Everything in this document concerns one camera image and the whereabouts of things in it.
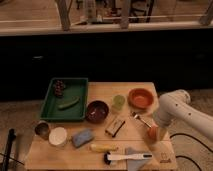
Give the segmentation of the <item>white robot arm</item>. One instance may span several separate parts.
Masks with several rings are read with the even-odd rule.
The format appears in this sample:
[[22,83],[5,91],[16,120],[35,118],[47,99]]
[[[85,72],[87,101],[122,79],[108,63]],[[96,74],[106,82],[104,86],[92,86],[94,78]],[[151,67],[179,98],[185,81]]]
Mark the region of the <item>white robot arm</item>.
[[213,141],[213,117],[191,107],[190,94],[175,90],[159,97],[159,107],[153,112],[154,122],[161,128],[168,127],[173,118],[178,118]]

